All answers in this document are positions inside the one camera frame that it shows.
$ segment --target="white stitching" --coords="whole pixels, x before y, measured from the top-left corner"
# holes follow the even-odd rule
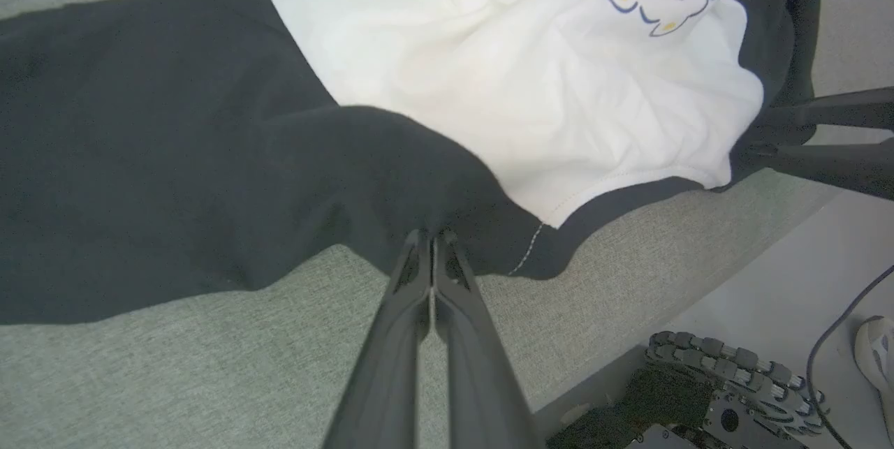
[[[537,236],[540,235],[540,231],[543,230],[543,226],[545,224],[546,223],[544,222],[540,222],[540,226],[537,227],[537,230],[534,231],[534,236],[531,237],[531,242],[527,245],[527,251],[525,252],[524,257],[522,257],[521,260],[518,261],[518,265],[516,265],[516,267],[514,267],[510,272],[508,272],[508,274],[506,274],[508,277],[511,277],[512,274],[515,274],[515,272],[518,271],[518,269],[521,269],[521,267],[525,264],[527,257],[531,255],[531,251],[533,251],[534,249],[534,242],[537,241]]]

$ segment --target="clothing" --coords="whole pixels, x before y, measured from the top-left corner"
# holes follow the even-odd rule
[[[613,189],[728,184],[763,88],[735,0],[272,0],[340,105],[466,147],[559,227]]]
[[[793,43],[809,44],[810,4],[741,2],[741,63],[775,98],[804,94],[809,69],[789,65]],[[543,223],[455,140],[339,106],[271,0],[109,0],[2,20],[0,122],[0,324],[256,290],[338,243],[389,272],[420,227],[455,230],[476,274],[545,279],[610,220],[700,187],[634,185]]]

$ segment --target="shoe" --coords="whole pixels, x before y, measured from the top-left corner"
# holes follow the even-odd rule
[[[888,428],[888,439],[894,446],[894,321],[884,316],[873,316],[860,325],[853,344],[853,359],[860,372],[879,390],[881,411]]]

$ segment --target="white fabric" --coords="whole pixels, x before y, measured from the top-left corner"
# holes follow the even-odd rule
[[[597,195],[727,184],[761,83],[734,0],[272,0],[341,105],[463,144],[558,227]]]

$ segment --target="black cable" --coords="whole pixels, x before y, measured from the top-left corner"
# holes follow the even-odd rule
[[[890,275],[891,273],[894,273],[894,265],[891,265],[891,267],[889,267],[888,270],[886,270],[884,273],[880,274],[878,278],[872,280],[872,283],[870,283],[869,286],[866,286],[866,288],[863,289],[863,292],[856,296],[856,299],[853,300],[853,302],[850,303],[849,306],[847,306],[847,309],[844,310],[844,313],[841,313],[839,319],[837,319],[835,323],[827,328],[826,331],[823,332],[823,335],[821,335],[820,338],[817,339],[816,344],[814,344],[814,349],[811,350],[810,355],[807,356],[807,394],[810,396],[810,402],[814,405],[814,408],[816,408],[816,413],[820,416],[820,420],[823,421],[823,426],[825,426],[826,429],[829,430],[830,435],[835,437],[835,440],[837,440],[837,442],[840,443],[841,447],[843,447],[844,449],[851,449],[851,447],[847,442],[845,442],[844,439],[841,439],[841,436],[839,435],[839,433],[837,433],[837,430],[834,429],[833,424],[829,423],[829,418],[826,417],[825,412],[823,412],[823,409],[820,407],[820,402],[816,400],[816,390],[814,389],[814,359],[816,358],[816,354],[818,353],[818,351],[820,351],[820,346],[825,343],[826,339],[833,332],[835,332],[835,329],[838,328],[839,325],[841,325],[841,322],[845,321],[845,318],[847,318],[847,316],[850,316],[851,312],[853,312],[853,308],[856,308],[856,305],[858,305],[861,300],[863,300],[863,297],[865,297],[866,294],[868,294],[869,292],[872,292],[872,289],[874,289],[875,286],[878,286],[878,284],[881,283],[881,280],[887,278],[888,275]]]

